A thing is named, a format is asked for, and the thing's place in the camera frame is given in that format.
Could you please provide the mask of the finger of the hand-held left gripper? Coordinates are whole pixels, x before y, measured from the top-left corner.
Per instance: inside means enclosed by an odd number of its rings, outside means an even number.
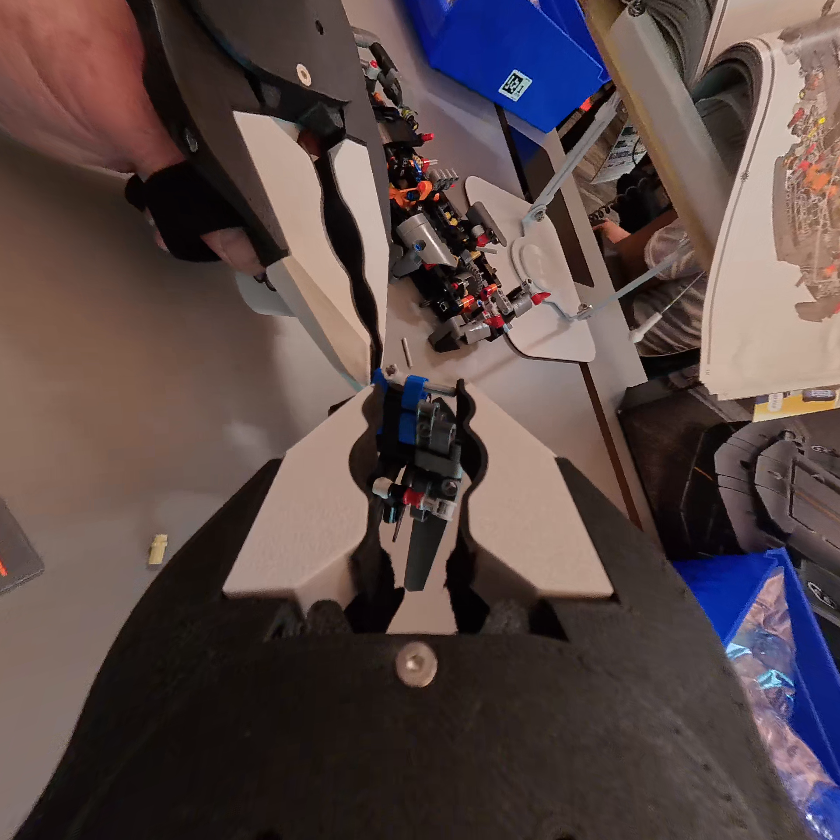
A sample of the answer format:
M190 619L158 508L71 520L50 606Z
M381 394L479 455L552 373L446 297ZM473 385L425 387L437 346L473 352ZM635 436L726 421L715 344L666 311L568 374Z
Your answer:
M368 148L345 138L329 151L329 231L350 276L351 299L371 345L371 363L381 364L390 243Z
M287 250L266 269L270 289L247 290L239 275L239 291L256 312L296 318L337 372L366 387L380 365L371 363L350 276L329 235L329 151L313 161L289 122L247 112L234 118Z

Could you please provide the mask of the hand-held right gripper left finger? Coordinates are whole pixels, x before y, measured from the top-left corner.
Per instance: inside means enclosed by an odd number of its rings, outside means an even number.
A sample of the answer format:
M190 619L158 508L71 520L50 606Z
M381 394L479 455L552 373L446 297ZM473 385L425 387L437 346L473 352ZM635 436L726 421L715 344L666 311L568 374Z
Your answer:
M383 634L403 601L371 495L385 388L368 385L281 459L224 583L228 598L275 597L306 616L336 602L353 630Z

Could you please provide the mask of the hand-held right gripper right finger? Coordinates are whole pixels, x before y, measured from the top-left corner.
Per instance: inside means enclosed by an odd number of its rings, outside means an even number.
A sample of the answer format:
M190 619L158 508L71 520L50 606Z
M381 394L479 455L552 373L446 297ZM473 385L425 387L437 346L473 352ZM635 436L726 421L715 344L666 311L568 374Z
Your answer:
M465 380L456 385L456 419L469 478L446 562L457 633L479 633L498 604L528 615L541 601L611 599L613 583L552 449Z

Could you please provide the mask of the dark grey lego wing assembly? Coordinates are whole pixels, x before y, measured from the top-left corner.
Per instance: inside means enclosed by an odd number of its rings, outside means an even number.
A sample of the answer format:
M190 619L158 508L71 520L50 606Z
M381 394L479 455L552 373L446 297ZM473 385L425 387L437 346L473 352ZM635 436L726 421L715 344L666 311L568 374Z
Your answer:
M371 498L382 521L393 525L393 540L409 524L403 585L408 592L420 592L455 518L465 474L459 421L447 403L457 389L403 374L392 365L376 370L373 383L383 392L383 407Z

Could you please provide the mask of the large lego car model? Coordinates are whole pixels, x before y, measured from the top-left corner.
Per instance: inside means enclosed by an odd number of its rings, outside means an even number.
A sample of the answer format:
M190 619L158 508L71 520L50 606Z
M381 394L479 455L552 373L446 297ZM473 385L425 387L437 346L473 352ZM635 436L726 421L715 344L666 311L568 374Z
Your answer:
M530 276L503 289L488 260L508 246L501 227L481 202L457 209L448 192L459 175L425 153L435 136L421 131L396 64L377 35L352 30L357 49L369 55L360 64L385 156L395 242L390 280L409 279L420 307L435 315L427 340L437 353L508 338L514 321L549 300L550 291Z

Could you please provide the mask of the lego set box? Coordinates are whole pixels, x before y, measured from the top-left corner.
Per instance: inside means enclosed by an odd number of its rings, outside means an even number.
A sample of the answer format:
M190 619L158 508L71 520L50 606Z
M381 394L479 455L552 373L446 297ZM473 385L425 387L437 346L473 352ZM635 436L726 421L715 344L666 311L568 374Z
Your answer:
M673 375L629 387L617 417L671 560L786 549L838 632L837 390L727 401Z

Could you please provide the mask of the person's left hand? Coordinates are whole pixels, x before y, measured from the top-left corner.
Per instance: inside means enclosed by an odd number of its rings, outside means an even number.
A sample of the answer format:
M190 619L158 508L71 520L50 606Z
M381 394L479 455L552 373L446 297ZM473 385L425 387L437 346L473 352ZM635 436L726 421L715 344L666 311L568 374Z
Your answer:
M170 251L139 189L186 162L144 87L127 2L1 2L2 135L54 160L130 175L126 196Z

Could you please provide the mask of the blue bin with tag label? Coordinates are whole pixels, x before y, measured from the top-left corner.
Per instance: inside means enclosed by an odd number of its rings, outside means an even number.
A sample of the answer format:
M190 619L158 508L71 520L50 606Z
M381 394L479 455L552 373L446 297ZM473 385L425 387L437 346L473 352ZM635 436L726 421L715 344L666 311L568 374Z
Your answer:
M610 77L576 1L405 1L429 65L549 132Z

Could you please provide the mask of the clear plastic bags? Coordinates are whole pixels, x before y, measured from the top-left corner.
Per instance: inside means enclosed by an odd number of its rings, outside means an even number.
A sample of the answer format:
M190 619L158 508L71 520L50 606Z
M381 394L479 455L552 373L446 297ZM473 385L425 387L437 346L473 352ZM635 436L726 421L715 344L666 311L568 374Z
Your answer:
M782 569L763 583L727 646L727 656L770 761L810 837L838 839L838 786L791 725L795 642Z

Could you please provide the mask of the grey tile with orange stripe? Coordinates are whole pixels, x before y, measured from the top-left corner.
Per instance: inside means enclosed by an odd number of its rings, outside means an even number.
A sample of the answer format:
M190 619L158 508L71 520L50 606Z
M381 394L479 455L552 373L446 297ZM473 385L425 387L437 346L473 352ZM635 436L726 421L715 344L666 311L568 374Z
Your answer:
M39 553L1 499L1 594L32 581L44 570Z

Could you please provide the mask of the instruction booklet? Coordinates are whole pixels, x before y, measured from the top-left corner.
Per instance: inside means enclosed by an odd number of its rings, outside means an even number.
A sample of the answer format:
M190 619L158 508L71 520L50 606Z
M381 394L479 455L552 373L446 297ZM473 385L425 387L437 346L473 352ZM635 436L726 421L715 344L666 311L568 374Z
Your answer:
M838 386L838 2L721 2L692 96L733 184L700 375L742 398Z

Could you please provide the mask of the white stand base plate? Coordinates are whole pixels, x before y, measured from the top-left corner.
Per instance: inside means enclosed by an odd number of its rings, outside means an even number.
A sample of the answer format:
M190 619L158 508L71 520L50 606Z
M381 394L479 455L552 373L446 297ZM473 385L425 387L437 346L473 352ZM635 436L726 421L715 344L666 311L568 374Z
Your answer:
M518 293L513 308L515 315L524 317L524 332L514 327L505 338L523 356L550 361L593 361L595 343L590 320L689 253L689 247L681 245L595 304L580 299L560 236L549 216L549 207L562 196L562 187L572 181L574 168L616 116L621 102L620 94L615 91L598 109L581 140L532 203L479 177L466 179L469 207L485 209L506 242L496 246L490 263L499 272L502 289Z

